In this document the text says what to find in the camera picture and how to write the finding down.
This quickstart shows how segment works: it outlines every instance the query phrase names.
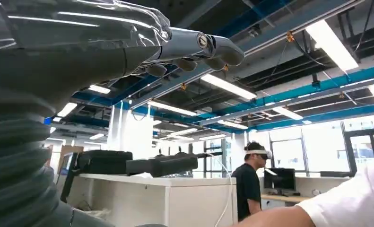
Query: white sleeve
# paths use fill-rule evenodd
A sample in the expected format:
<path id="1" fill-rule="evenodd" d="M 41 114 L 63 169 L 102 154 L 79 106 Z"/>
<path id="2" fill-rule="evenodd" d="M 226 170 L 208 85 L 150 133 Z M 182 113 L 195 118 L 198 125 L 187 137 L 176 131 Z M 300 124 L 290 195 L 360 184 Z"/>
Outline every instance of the white sleeve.
<path id="1" fill-rule="evenodd" d="M 316 227 L 374 227 L 374 160 L 352 179 L 297 206 Z"/>

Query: white headset strap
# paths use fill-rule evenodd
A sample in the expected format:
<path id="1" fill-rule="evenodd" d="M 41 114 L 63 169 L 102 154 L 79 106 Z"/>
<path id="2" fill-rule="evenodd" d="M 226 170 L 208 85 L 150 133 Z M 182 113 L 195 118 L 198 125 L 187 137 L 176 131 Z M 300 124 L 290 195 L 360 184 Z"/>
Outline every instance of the white headset strap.
<path id="1" fill-rule="evenodd" d="M 248 150 L 246 152 L 247 155 L 249 154 L 259 154 L 259 155 L 267 155 L 268 152 L 266 150 Z"/>

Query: person's arm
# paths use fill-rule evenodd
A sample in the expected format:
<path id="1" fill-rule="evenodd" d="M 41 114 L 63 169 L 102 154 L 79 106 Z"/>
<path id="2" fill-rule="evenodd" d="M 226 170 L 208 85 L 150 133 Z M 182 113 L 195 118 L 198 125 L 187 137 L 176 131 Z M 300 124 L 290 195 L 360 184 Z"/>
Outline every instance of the person's arm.
<path id="1" fill-rule="evenodd" d="M 261 211 L 261 188 L 256 174 L 246 172 L 243 174 L 244 190 L 247 196 L 250 214 Z"/>
<path id="2" fill-rule="evenodd" d="M 261 203 L 255 200 L 250 200 L 250 199 L 247 199 L 247 200 L 248 200 L 248 208 L 251 214 L 256 214 L 259 211 L 261 211 Z"/>
<path id="3" fill-rule="evenodd" d="M 298 206 L 262 211 L 233 227 L 314 227 L 308 214 Z"/>

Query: black case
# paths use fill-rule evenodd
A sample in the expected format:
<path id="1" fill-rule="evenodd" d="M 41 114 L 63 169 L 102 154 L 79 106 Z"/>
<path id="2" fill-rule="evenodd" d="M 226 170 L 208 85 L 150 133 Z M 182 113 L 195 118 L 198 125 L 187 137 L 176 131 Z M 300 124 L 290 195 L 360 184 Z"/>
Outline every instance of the black case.
<path id="1" fill-rule="evenodd" d="M 79 154 L 77 167 L 85 174 L 126 174 L 126 161 L 130 160 L 131 152 L 90 150 Z"/>

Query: black monitor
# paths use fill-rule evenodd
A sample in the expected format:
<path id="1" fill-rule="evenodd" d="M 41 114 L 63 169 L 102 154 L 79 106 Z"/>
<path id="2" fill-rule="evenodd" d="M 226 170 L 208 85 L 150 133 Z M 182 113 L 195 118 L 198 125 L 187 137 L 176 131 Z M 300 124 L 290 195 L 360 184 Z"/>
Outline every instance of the black monitor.
<path id="1" fill-rule="evenodd" d="M 267 168 L 263 178 L 264 188 L 275 189 L 278 194 L 282 194 L 282 190 L 296 190 L 296 170 L 284 168 Z"/>

